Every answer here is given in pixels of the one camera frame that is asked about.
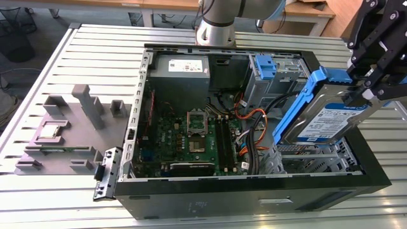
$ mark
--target motherboard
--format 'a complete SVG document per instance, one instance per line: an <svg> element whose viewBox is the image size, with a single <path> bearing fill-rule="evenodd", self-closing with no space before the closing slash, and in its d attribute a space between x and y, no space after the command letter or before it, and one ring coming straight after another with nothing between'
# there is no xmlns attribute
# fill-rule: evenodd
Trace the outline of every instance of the motherboard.
<svg viewBox="0 0 407 229"><path fill-rule="evenodd" d="M160 117L153 144L140 148L137 177L241 175L234 138L240 121L208 117L192 110L186 116Z"/></svg>

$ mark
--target table leg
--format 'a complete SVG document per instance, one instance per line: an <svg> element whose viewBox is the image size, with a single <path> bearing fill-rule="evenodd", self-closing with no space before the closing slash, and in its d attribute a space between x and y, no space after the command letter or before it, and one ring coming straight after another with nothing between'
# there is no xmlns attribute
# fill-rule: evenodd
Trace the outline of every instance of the table leg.
<svg viewBox="0 0 407 229"><path fill-rule="evenodd" d="M323 31L325 29L325 25L328 24L329 18L319 18L317 22L315 23L309 36L319 37L320 34L323 34Z"/></svg>
<svg viewBox="0 0 407 229"><path fill-rule="evenodd" d="M264 24L264 21L262 20L256 20L256 26L258 28L262 28L262 24Z"/></svg>
<svg viewBox="0 0 407 229"><path fill-rule="evenodd" d="M153 27L153 15L152 15L152 10L149 10L149 9L141 9L141 14L142 14L144 27Z"/></svg>
<svg viewBox="0 0 407 229"><path fill-rule="evenodd" d="M48 9L53 18L58 18L58 9Z"/></svg>

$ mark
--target metal frame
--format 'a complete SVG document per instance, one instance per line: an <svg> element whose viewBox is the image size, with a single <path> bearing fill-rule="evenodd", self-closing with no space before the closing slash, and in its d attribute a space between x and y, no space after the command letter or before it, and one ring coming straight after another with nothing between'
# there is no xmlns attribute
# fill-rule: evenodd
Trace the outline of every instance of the metal frame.
<svg viewBox="0 0 407 229"><path fill-rule="evenodd" d="M44 114L42 108L36 105L45 101L46 95L42 93L61 95L69 101L65 95L70 90L69 85L89 83L101 100L121 99L129 104L132 95L128 91L138 83L133 65L140 64L144 43L152 41L184 45L194 42L192 30L81 25L78 31L68 30L17 110L13 123L1 136L0 183L5 185L0 192L0 225L4 228L258 228L277 224L281 229L353 228L355 225L359 228L399 229L407 225L403 216L407 214L407 122L401 117L405 113L396 108L399 103L381 108L359 125L392 185L321 212L208 217L196 221L140 221L133 219L118 201L92 201L93 176L12 175L24 142L32 138L30 128L38 126L38 115ZM324 67L347 69L351 53L336 38L237 32L236 43L238 48L308 50Z"/></svg>

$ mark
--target desk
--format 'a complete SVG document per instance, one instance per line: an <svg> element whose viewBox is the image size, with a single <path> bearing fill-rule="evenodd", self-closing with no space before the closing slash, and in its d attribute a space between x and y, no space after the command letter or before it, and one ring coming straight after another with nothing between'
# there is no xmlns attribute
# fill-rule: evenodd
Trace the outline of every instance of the desk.
<svg viewBox="0 0 407 229"><path fill-rule="evenodd" d="M304 3L304 2L294 2L285 6L285 13L286 18L285 21L294 21L294 22L311 22L313 23L312 30L309 32L309 36L320 36L325 25L329 22L329 19L335 18L335 13L329 9L328 6L325 6L323 11L319 11L313 9L313 4ZM272 27L272 22L265 21L262 23L257 23L258 26L262 27L264 31L274 31L276 28Z"/></svg>
<svg viewBox="0 0 407 229"><path fill-rule="evenodd" d="M285 7L285 21L303 21L315 23L311 36L320 36L328 20L335 17L332 10L325 7L324 11L315 10L309 4L294 2ZM196 15L197 0L0 0L0 6L65 9L120 11L142 14L145 27L153 27L153 14Z"/></svg>
<svg viewBox="0 0 407 229"><path fill-rule="evenodd" d="M118 201L93 202L93 176L16 176L13 166L40 125L48 94L66 102L73 84L89 84L100 102L130 103L138 84L144 43L189 44L192 30L81 25L68 29L0 137L0 228L357 228L407 225L407 123L399 103L360 125L392 186L355 197L323 212L136 221ZM238 48L308 50L325 67L347 68L349 50L336 38L236 33Z"/></svg>

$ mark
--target blue clip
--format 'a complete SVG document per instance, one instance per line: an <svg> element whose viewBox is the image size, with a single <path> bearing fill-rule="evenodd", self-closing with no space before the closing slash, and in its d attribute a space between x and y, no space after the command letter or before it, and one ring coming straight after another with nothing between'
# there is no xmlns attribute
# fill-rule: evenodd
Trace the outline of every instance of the blue clip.
<svg viewBox="0 0 407 229"><path fill-rule="evenodd" d="M272 80L277 72L277 67L269 55L256 55L256 64L260 71L261 80Z"/></svg>

